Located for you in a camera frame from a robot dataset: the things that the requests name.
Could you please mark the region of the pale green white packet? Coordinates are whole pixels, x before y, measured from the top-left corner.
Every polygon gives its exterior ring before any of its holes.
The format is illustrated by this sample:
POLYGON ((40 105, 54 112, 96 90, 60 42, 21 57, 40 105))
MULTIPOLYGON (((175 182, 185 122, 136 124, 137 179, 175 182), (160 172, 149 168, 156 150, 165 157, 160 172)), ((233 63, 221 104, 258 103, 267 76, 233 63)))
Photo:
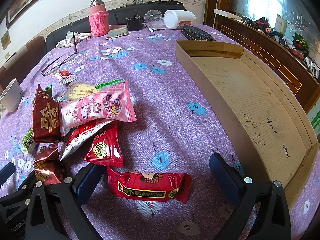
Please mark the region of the pale green white packet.
POLYGON ((33 129, 29 128, 22 139, 21 151, 25 156, 27 156, 29 153, 33 152, 35 146, 36 143, 33 137, 33 129))

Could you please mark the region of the dark red foil snack bag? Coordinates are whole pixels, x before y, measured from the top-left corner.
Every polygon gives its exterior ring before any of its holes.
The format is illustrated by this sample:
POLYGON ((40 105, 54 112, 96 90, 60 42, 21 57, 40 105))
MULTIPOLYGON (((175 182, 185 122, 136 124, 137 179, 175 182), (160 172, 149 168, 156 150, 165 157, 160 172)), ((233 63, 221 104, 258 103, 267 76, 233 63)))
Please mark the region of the dark red foil snack bag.
POLYGON ((32 117, 36 143, 52 143, 61 139, 59 104, 41 86, 37 86, 32 117))

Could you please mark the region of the red white snack packet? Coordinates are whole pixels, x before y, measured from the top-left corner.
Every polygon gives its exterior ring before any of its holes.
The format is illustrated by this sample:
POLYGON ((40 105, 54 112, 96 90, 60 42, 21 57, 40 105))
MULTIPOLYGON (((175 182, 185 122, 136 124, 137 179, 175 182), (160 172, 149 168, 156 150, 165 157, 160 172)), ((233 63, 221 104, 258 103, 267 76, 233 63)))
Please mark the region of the red white snack packet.
POLYGON ((111 122, 112 120, 95 119, 73 129, 66 135, 62 143, 61 151, 59 153, 59 160, 62 161, 63 159, 67 158, 87 139, 91 138, 99 130, 111 122))

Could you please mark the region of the yellow biscuit clear packet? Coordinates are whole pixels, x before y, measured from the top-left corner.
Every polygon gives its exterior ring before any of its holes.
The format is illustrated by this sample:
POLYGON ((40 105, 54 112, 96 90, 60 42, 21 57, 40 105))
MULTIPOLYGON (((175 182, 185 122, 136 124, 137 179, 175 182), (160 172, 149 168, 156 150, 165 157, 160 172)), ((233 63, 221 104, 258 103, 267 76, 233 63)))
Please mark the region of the yellow biscuit clear packet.
POLYGON ((57 102, 74 101, 88 95, 94 94, 97 89, 94 85, 83 82, 72 82, 65 90, 57 97, 57 102))

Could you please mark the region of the pink cartoon snack packet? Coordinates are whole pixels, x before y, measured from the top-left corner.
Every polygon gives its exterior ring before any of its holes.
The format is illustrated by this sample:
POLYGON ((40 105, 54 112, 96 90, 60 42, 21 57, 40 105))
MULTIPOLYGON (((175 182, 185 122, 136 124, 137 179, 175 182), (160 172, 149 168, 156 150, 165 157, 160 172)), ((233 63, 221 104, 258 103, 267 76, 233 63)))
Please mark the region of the pink cartoon snack packet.
POLYGON ((65 136, 70 129, 95 119, 136 121, 135 109, 130 100, 127 80, 114 83, 104 90, 83 98, 60 103, 60 132, 65 136))

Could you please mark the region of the small red candy packet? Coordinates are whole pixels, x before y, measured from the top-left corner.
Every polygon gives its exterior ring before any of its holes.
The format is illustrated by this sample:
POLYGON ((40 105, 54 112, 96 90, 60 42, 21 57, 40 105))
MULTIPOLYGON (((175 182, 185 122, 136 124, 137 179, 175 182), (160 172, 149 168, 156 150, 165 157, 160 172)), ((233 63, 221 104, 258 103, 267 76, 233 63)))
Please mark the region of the small red candy packet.
POLYGON ((124 158, 119 142, 119 122, 113 121, 96 135, 84 161, 111 167, 123 167, 124 158))

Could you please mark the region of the green foil snack bag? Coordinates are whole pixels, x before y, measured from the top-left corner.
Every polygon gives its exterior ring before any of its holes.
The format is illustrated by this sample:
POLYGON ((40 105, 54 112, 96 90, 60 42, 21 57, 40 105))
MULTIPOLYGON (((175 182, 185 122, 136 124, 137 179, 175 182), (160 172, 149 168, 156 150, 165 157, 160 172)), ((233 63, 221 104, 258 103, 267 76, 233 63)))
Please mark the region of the green foil snack bag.
POLYGON ((52 91, 53 91, 52 85, 49 85, 48 87, 46 87, 46 88, 44 89, 44 92, 45 92, 48 96, 50 96, 50 97, 52 97, 52 91))

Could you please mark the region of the clear green-edged cookie packet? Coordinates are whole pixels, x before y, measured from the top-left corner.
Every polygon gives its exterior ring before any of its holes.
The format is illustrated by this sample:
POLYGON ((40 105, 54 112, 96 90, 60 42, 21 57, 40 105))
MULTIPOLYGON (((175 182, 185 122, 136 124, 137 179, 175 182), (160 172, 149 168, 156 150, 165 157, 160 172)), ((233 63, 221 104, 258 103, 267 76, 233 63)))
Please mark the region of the clear green-edged cookie packet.
POLYGON ((95 88, 97 90, 100 90, 100 89, 103 89, 103 88, 107 88, 107 87, 110 87, 112 85, 115 85, 119 82, 123 82, 123 79, 117 79, 117 80, 112 80, 112 81, 108 81, 108 82, 103 82, 103 83, 100 83, 98 85, 95 86, 95 88))

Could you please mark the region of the white ceramic mug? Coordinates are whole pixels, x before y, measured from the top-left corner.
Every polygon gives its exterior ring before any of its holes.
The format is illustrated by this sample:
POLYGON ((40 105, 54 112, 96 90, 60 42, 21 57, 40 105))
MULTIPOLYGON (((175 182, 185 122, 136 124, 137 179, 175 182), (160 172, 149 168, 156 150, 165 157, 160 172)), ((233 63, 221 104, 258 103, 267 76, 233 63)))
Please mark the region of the white ceramic mug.
POLYGON ((17 79, 14 78, 3 90, 1 94, 1 103, 8 112, 13 112, 20 104, 23 95, 23 90, 20 87, 17 79))

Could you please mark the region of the shallow cardboard box tray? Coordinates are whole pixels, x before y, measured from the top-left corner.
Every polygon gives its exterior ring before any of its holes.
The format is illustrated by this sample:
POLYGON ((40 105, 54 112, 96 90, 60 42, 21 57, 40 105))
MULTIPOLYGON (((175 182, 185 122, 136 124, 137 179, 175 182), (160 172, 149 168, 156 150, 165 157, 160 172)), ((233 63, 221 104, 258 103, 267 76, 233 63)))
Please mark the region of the shallow cardboard box tray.
POLYGON ((176 59, 221 122, 244 173, 258 182, 280 181, 293 207, 319 143, 291 90, 240 45, 179 40, 176 59))

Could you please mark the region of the brown chair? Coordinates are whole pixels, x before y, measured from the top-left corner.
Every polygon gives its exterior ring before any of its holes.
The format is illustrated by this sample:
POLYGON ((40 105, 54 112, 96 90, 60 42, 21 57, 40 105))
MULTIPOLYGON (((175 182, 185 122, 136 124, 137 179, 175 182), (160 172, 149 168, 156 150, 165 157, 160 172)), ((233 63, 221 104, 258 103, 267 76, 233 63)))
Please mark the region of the brown chair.
POLYGON ((37 36, 16 51, 4 64, 1 64, 1 92, 14 78, 21 83, 43 58, 45 52, 45 39, 43 36, 37 36))

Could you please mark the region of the small white red packet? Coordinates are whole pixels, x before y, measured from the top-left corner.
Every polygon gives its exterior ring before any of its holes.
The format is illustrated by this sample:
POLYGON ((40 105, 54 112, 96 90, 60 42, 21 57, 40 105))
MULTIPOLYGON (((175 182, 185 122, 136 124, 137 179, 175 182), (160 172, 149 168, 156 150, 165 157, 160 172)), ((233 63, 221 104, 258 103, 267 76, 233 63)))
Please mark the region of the small white red packet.
POLYGON ((67 70, 60 70, 53 74, 54 77, 56 77, 59 80, 59 83, 61 85, 65 85, 68 83, 71 83, 77 79, 77 77, 74 74, 71 74, 67 70))

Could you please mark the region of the purple floral tablecloth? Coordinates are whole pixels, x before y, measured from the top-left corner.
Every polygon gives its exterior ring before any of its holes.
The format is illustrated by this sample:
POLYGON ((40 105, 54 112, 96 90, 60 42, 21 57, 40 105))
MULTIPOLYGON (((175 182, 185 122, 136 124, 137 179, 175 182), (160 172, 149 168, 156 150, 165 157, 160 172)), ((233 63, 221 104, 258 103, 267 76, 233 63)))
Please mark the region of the purple floral tablecloth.
MULTIPOLYGON (((152 36, 147 30, 106 41, 89 38, 78 44, 79 54, 65 68, 80 82, 97 85, 127 79, 135 98, 137 121, 124 123, 120 143, 123 171, 186 172, 193 179, 186 204, 143 202, 118 198, 101 178, 83 207, 103 239, 213 239, 234 206, 227 203, 212 176, 208 161, 214 152, 242 172, 237 155, 215 113, 197 85, 176 60, 178 30, 152 36)), ((33 171, 35 152, 25 156, 21 143, 31 128, 32 107, 38 84, 53 86, 56 97, 65 90, 54 76, 41 70, 73 49, 48 52, 20 83, 23 98, 17 111, 1 118, 1 168, 12 161, 16 172, 3 186, 1 197, 15 192, 33 171)), ((319 206, 319 154, 307 185, 290 211, 292 239, 306 232, 319 206)))

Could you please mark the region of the white crumpled cloth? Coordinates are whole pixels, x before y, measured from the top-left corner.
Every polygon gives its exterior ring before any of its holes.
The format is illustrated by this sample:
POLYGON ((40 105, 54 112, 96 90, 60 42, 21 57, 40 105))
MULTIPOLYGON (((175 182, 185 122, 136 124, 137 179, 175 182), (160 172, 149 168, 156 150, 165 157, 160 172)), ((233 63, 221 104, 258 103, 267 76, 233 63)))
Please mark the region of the white crumpled cloth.
POLYGON ((56 44, 56 48, 69 48, 74 47, 75 44, 78 44, 79 42, 89 38, 92 36, 92 33, 77 33, 69 31, 66 35, 66 38, 64 40, 59 41, 56 44))

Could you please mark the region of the pink knit-sleeved thermos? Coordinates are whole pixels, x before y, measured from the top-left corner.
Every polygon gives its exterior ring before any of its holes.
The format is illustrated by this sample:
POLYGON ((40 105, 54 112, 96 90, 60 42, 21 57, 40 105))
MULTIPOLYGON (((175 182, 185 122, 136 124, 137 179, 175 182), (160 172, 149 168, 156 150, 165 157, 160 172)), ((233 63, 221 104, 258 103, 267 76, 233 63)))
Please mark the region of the pink knit-sleeved thermos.
POLYGON ((103 36, 109 32, 108 16, 103 0, 91 0, 89 23, 93 37, 103 36))

